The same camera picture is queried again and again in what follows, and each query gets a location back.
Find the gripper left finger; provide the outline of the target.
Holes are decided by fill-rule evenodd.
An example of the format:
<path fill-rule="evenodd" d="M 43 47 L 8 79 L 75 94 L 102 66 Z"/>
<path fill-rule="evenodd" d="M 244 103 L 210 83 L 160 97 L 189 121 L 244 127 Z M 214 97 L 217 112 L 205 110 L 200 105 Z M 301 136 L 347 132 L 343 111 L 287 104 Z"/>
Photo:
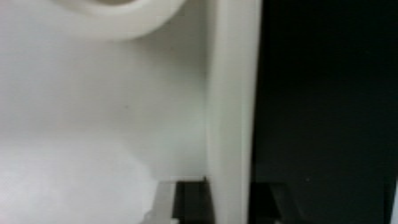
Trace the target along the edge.
<path fill-rule="evenodd" d="M 180 181 L 173 204 L 178 224 L 215 224 L 214 200 L 208 180 Z"/>

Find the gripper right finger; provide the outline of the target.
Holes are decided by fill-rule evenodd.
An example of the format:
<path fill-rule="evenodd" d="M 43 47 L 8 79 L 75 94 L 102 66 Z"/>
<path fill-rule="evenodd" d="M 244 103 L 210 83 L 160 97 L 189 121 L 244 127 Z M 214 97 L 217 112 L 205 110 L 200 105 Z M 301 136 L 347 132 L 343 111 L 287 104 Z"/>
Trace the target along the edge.
<path fill-rule="evenodd" d="M 283 183 L 253 183 L 249 224 L 299 224 L 301 214 L 288 186 Z"/>

